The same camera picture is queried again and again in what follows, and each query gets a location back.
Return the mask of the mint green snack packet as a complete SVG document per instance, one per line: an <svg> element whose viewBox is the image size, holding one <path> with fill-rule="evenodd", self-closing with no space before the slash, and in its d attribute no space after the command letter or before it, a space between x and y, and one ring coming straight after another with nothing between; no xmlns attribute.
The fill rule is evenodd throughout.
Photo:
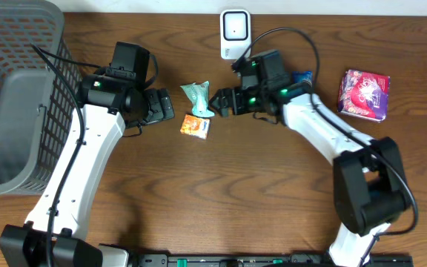
<svg viewBox="0 0 427 267"><path fill-rule="evenodd" d="M194 116L202 118L215 116L215 113L208 108L209 85L209 81L206 81L201 84L192 83L180 86L193 105L192 114Z"/></svg>

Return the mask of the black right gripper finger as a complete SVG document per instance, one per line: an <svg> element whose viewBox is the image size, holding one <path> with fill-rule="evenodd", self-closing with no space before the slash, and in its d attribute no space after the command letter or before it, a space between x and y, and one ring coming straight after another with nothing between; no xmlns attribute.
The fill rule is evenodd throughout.
<svg viewBox="0 0 427 267"><path fill-rule="evenodd" d="M221 117L229 117L232 109L232 104L230 102L214 102L213 109Z"/></svg>
<svg viewBox="0 0 427 267"><path fill-rule="evenodd" d="M234 89L219 89L209 100L211 106L232 106L234 101Z"/></svg>

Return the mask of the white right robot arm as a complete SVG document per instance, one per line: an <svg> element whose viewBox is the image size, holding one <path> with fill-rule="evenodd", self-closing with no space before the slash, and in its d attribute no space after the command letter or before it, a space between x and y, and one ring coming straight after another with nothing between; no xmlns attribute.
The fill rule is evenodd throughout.
<svg viewBox="0 0 427 267"><path fill-rule="evenodd" d="M416 202L403 176L396 142L374 139L342 121L313 92L309 72L288 73L278 50L229 56L239 86L210 99L221 116L253 114L282 123L309 141L333 167L334 207L341 221L328 249L336 266L364 266L401 213Z"/></svg>

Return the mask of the blue Oreo cookie packet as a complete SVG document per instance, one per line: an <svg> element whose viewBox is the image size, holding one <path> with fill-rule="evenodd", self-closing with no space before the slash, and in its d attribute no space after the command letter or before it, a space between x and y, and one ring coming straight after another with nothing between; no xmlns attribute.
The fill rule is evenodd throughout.
<svg viewBox="0 0 427 267"><path fill-rule="evenodd" d="M306 82L309 85L312 85L312 82L313 82L312 71L293 71L291 75L294 83Z"/></svg>

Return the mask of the orange snack packet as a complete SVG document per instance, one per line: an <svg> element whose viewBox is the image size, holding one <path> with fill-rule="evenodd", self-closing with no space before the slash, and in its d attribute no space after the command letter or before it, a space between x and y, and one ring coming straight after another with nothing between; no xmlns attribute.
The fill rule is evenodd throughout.
<svg viewBox="0 0 427 267"><path fill-rule="evenodd" d="M210 123L209 119L186 114L180 128L180 133L200 139L207 139Z"/></svg>

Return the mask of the purple red snack packet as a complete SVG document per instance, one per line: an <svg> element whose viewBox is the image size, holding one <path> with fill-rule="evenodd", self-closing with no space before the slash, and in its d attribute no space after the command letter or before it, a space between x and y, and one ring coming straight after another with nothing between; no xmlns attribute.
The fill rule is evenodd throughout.
<svg viewBox="0 0 427 267"><path fill-rule="evenodd" d="M382 122L388 115L390 84L390 76L347 70L339 89L337 111L348 116Z"/></svg>

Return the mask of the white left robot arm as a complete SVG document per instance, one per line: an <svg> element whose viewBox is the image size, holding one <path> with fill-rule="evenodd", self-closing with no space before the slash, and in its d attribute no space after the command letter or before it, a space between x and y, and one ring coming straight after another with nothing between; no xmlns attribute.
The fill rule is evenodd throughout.
<svg viewBox="0 0 427 267"><path fill-rule="evenodd" d="M0 249L9 266L131 266L117 245L86 242L90 212L107 160L128 128L174 117L168 90L144 79L90 74L62 154L23 226L6 225Z"/></svg>

